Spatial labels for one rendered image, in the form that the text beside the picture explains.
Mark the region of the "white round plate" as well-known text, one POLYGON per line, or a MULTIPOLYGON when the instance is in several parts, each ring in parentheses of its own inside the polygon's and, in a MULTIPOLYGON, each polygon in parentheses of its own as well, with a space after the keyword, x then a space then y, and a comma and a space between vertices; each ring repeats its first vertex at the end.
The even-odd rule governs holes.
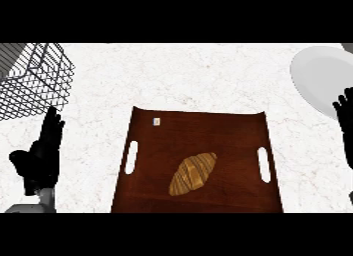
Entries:
POLYGON ((292 57, 289 75, 305 102, 336 119, 332 103, 344 89, 353 87, 353 54, 330 46, 311 46, 292 57))

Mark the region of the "golden brown croissant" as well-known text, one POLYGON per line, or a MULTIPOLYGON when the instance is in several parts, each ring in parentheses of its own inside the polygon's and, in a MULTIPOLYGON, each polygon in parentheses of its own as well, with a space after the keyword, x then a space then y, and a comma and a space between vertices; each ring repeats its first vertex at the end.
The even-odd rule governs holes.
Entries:
POLYGON ((180 196, 205 185, 215 162, 217 155, 212 152, 199 153, 181 160, 168 185, 171 196, 180 196))

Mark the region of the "brown wooden tray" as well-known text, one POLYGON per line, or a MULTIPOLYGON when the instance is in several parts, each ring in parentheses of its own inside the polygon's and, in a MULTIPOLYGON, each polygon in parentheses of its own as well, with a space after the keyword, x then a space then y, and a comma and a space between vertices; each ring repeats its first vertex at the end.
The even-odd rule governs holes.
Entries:
POLYGON ((279 213, 277 180, 260 177, 271 152, 265 114, 131 109, 134 170, 118 173, 110 211, 279 213))

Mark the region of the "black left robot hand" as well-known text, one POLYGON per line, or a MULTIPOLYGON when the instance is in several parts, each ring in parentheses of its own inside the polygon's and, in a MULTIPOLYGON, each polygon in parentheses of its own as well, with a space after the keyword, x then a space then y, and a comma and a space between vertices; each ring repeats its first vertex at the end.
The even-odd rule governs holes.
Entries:
POLYGON ((48 107, 41 123, 38 139, 31 143, 28 151, 9 153, 17 175, 23 179, 23 195, 34 196, 44 188, 53 188, 59 177, 59 148, 65 122, 48 107))

